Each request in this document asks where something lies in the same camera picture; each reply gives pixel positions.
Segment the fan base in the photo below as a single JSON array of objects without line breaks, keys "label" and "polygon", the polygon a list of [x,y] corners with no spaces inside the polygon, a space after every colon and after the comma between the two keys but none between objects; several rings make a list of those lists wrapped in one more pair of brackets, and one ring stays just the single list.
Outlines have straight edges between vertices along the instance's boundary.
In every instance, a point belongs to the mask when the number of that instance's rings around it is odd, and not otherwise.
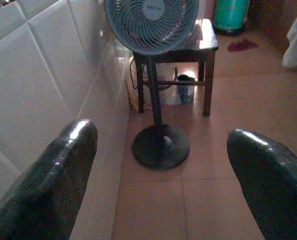
[{"label": "fan base", "polygon": [[190,151],[185,133],[170,125],[162,125],[163,144],[158,145],[158,130],[155,125],[141,131],[132,145],[135,159],[154,170],[167,170],[180,165]]}]

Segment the fan grille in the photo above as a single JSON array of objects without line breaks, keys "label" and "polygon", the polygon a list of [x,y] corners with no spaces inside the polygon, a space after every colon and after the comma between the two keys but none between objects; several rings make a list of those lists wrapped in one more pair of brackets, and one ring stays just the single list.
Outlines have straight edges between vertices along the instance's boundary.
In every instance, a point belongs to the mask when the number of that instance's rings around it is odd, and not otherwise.
[{"label": "fan grille", "polygon": [[105,0],[114,34],[130,50],[157,55],[176,47],[189,34],[198,0]]}]

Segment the tiled wall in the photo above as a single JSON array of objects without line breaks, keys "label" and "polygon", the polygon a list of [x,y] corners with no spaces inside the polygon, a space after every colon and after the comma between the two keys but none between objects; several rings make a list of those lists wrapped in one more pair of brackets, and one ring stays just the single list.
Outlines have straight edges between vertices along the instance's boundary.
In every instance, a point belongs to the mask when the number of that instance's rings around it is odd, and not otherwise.
[{"label": "tiled wall", "polygon": [[129,51],[102,0],[0,7],[0,198],[64,125],[90,118],[98,148],[72,240],[109,240],[129,117]]},{"label": "tiled wall", "polygon": [[205,0],[205,2],[204,18],[212,20],[214,16],[215,0]]}]

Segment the electric fan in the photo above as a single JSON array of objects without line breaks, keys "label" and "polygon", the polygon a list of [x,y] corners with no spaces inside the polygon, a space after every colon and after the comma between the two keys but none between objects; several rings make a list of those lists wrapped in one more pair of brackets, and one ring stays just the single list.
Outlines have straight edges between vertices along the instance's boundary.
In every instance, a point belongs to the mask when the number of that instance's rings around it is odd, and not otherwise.
[{"label": "electric fan", "polygon": [[190,33],[199,0],[105,0],[107,21],[119,41],[145,56],[154,125],[135,138],[136,160],[151,169],[165,170],[182,163],[190,150],[180,129],[162,124],[154,55],[166,53]]}]

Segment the floor tile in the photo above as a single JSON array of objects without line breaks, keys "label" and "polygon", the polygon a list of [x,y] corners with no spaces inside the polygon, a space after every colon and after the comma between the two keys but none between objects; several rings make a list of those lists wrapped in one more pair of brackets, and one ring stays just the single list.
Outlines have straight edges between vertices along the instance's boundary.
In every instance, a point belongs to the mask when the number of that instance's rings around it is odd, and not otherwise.
[{"label": "floor tile", "polygon": [[239,128],[260,131],[280,128],[279,121],[264,101],[224,99],[219,104],[229,130]]},{"label": "floor tile", "polygon": [[[243,38],[259,47],[227,51],[231,42]],[[231,167],[226,141],[229,131],[242,128],[266,135],[297,155],[297,72],[282,68],[282,53],[254,29],[217,39],[210,116],[202,116],[202,86],[194,87],[191,103],[161,108],[163,123],[180,128],[190,142],[189,155],[180,167],[152,171],[136,162],[131,151],[133,140],[154,121],[152,109],[130,114],[114,239],[264,239]],[[179,74],[197,78],[196,63],[176,67]],[[174,224],[181,218],[175,214],[182,207],[171,210],[181,201],[170,192],[179,184],[184,198],[184,230]],[[154,225],[144,228],[151,219]],[[178,238],[170,237],[169,233],[179,230]]]},{"label": "floor tile", "polygon": [[235,178],[227,148],[227,131],[195,131],[190,136],[190,151],[181,165],[182,179]]},{"label": "floor tile", "polygon": [[189,240],[263,240],[237,179],[183,182]]},{"label": "floor tile", "polygon": [[[259,45],[246,51],[229,52],[232,42],[247,38]],[[245,32],[238,37],[217,36],[218,51],[215,55],[214,75],[237,76],[249,74],[272,74],[286,72],[282,67],[283,54],[260,32]]]},{"label": "floor tile", "polygon": [[122,183],[114,240],[185,240],[180,181]]}]

